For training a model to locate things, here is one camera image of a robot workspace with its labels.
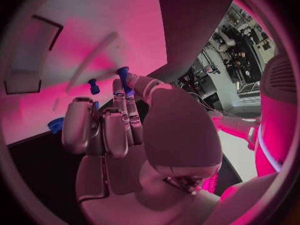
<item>vent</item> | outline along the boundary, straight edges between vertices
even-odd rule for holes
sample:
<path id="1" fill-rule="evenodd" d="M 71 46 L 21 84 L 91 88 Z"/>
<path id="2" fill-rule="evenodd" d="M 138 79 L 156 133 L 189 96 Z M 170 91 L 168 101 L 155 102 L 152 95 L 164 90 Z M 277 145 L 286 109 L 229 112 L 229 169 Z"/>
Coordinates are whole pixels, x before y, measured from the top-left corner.
<path id="1" fill-rule="evenodd" d="M 260 91 L 270 98 L 296 104 L 296 82 L 293 68 L 286 56 L 278 55 L 265 66 L 260 81 Z"/>

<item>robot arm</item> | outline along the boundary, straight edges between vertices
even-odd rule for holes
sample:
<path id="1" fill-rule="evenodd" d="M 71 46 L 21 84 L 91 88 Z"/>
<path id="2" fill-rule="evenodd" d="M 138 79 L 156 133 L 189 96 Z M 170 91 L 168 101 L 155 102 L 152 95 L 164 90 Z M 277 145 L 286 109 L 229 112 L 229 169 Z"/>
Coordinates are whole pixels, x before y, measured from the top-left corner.
<path id="1" fill-rule="evenodd" d="M 260 117 L 255 121 L 247 121 L 239 117 L 226 116 L 220 111 L 208 111 L 216 130 L 221 130 L 248 142 L 248 148 L 254 150 L 257 140 Z"/>

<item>blue object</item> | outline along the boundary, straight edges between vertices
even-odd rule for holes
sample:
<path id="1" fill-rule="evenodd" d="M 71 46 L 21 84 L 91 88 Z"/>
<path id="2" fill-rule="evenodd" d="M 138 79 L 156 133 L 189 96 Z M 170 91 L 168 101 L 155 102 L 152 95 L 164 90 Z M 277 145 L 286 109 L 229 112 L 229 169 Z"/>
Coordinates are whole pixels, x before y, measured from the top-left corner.
<path id="1" fill-rule="evenodd" d="M 118 74 L 121 79 L 122 86 L 123 86 L 126 96 L 135 94 L 135 91 L 132 90 L 126 83 L 126 78 L 128 75 L 128 67 L 125 66 L 125 67 L 120 68 L 118 71 L 116 71 L 116 74 Z"/>
<path id="2" fill-rule="evenodd" d="M 96 84 L 96 79 L 91 79 L 88 81 L 88 83 L 90 84 L 91 94 L 96 95 L 96 94 L 100 93 L 100 88 Z"/>
<path id="3" fill-rule="evenodd" d="M 98 109 L 100 108 L 99 102 L 98 102 L 98 101 L 95 101 L 95 102 L 94 102 L 94 106 L 95 106 L 95 108 L 98 110 Z"/>
<path id="4" fill-rule="evenodd" d="M 63 129 L 63 124 L 64 124 L 64 118 L 60 117 L 49 122 L 48 128 L 50 129 L 51 133 L 57 134 L 60 130 Z"/>

